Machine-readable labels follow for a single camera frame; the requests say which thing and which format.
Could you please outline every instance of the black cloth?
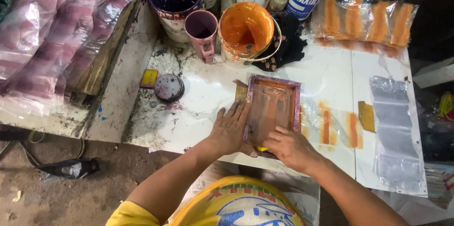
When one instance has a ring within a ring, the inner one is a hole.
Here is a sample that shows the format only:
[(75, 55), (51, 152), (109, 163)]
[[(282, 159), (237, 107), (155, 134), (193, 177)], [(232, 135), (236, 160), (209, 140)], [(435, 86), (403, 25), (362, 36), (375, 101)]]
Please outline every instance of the black cloth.
[[(254, 66), (257, 66), (265, 72), (273, 72), (275, 69), (284, 66), (285, 64), (301, 60), (304, 57), (304, 52), (302, 52), (302, 50), (304, 46), (307, 45), (307, 41), (300, 38), (304, 27), (295, 15), (292, 13), (277, 12), (271, 13), (271, 16), (273, 16), (281, 28), (282, 43), (279, 50), (269, 59), (253, 62)], [(264, 53), (259, 55), (258, 58), (272, 54), (278, 45), (279, 32), (277, 31), (277, 28), (274, 27), (273, 39), (270, 46)]]

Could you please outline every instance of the purple wooden frame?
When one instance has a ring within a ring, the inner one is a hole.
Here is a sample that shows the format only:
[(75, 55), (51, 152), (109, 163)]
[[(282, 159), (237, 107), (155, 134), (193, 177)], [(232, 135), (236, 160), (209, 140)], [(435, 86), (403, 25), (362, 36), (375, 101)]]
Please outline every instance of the purple wooden frame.
[[(268, 76), (264, 76), (264, 75), (252, 74), (251, 77), (249, 78), (249, 88), (247, 90), (247, 98), (251, 102), (253, 101), (253, 86), (255, 85), (255, 82), (258, 79), (290, 85), (290, 86), (292, 86), (295, 89), (296, 97), (295, 97), (295, 109), (294, 109), (294, 118), (293, 118), (293, 131), (298, 132), (299, 124), (300, 124), (300, 114), (299, 114), (299, 112), (300, 112), (300, 92), (301, 92), (300, 89), (301, 89), (301, 83), (297, 83), (297, 82), (289, 81), (289, 80), (272, 78), (272, 77), (268, 77)], [(243, 134), (243, 141), (244, 142), (247, 142), (248, 133), (249, 133), (249, 124), (246, 124), (246, 128), (244, 129), (244, 134)], [(258, 153), (259, 156), (278, 160), (278, 158), (274, 154), (272, 154), (270, 152), (257, 151), (257, 153)]]

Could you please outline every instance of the bucket handle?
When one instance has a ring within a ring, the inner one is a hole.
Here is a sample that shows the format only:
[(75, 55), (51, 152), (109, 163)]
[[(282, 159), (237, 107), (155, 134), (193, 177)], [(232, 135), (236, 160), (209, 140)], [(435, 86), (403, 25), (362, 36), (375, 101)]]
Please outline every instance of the bucket handle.
[(273, 19), (276, 27), (277, 27), (277, 31), (279, 32), (279, 45), (277, 46), (276, 50), (271, 53), (270, 55), (266, 56), (266, 57), (263, 57), (263, 58), (258, 58), (258, 59), (253, 59), (253, 58), (245, 58), (245, 57), (240, 57), (241, 60), (245, 60), (245, 61), (250, 61), (250, 62), (258, 62), (258, 61), (262, 61), (262, 60), (266, 60), (266, 59), (269, 59), (270, 57), (272, 57), (278, 50), (279, 48), (281, 47), (281, 43), (282, 43), (282, 32), (281, 32), (281, 28), (279, 27), (279, 25), (277, 24), (277, 21), (273, 18), (273, 16), (270, 15), (270, 17)]

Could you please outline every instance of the hand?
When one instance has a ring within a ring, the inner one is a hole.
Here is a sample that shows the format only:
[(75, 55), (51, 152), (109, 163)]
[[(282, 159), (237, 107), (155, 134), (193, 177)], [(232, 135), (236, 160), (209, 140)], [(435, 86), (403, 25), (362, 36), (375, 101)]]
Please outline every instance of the hand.
[(277, 126), (263, 142), (287, 167), (313, 177), (325, 158), (301, 134)]
[(251, 103), (248, 101), (238, 106), (239, 103), (239, 101), (235, 101), (225, 116), (225, 108), (219, 110), (213, 130), (206, 140), (211, 142), (210, 145), (219, 156), (242, 152), (257, 158), (258, 154), (254, 148), (243, 142), (244, 128), (251, 111)]

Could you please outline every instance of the person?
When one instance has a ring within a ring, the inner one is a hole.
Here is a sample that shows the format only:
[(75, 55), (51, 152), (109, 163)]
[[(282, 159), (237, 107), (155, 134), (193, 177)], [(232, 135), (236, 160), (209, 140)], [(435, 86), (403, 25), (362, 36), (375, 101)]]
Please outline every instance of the person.
[[(163, 225), (191, 184), (224, 155), (257, 157), (243, 142), (251, 109), (236, 101), (218, 112), (210, 135), (137, 186), (112, 214), (107, 226)], [(276, 127), (263, 142), (287, 167), (314, 178), (334, 198), (353, 226), (407, 226), (381, 199), (318, 153), (300, 133)], [(296, 206), (274, 186), (244, 176), (224, 177), (200, 188), (172, 218), (172, 225), (304, 225)]]

